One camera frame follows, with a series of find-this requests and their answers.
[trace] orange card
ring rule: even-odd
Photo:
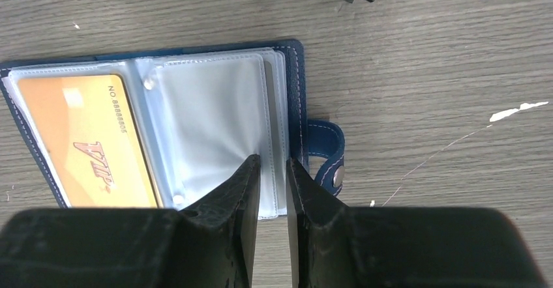
[[[23,99],[73,207],[157,207],[123,80],[26,78]]]

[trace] blue wallet edge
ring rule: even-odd
[[[343,166],[344,164],[344,135],[339,126],[333,123],[317,120],[309,120],[308,122],[305,80],[305,53],[302,43],[296,39],[136,51],[131,53],[92,55],[87,57],[8,61],[0,63],[0,78],[8,76],[11,68],[18,66],[43,65],[52,63],[79,63],[93,61],[126,60],[140,57],[161,57],[168,55],[182,55],[210,51],[243,50],[266,47],[271,47],[274,50],[281,51],[282,53],[284,53],[284,56],[286,58],[290,156],[292,158],[298,159],[307,170],[309,168],[310,155],[316,155],[326,158],[327,161],[318,171],[315,180],[319,182],[331,194],[337,195],[341,191],[342,185],[337,188],[333,186],[333,174],[338,167]],[[44,158],[42,156],[42,153],[37,148],[36,140],[30,132],[28,123],[20,115],[19,109],[13,102],[2,81],[0,81],[0,90],[2,90],[2,94],[15,120],[16,126],[18,127],[20,134],[25,141],[25,144],[33,155],[38,168],[44,175],[44,178],[46,179],[48,186],[54,194],[56,201],[58,202],[60,207],[67,207],[67,205],[63,201],[63,198],[61,197],[57,184],[52,178],[48,166],[43,160]],[[328,130],[318,128],[317,126],[326,126],[327,128],[331,127],[333,129],[333,133],[329,133]],[[321,137],[324,137],[321,135],[329,136],[331,137],[331,139],[329,139],[329,141],[319,141]]]

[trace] metal snap button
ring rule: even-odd
[[[334,172],[332,186],[334,186],[335,188],[340,187],[340,185],[342,185],[342,181],[344,180],[345,173],[346,168],[344,166],[339,166]]]

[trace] gray wood surface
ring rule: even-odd
[[[553,281],[553,104],[485,128],[553,102],[553,0],[0,0],[0,18],[2,61],[298,38],[310,115],[347,138],[343,201],[402,185],[388,205],[500,209]],[[55,206],[4,100],[0,177],[0,225]],[[256,250],[254,285],[290,287],[286,221]]]

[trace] strap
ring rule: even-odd
[[[342,172],[344,171],[346,146],[344,133],[332,122],[308,120],[307,123],[309,155],[327,159],[317,172],[315,181],[331,194],[338,195],[342,191]]]

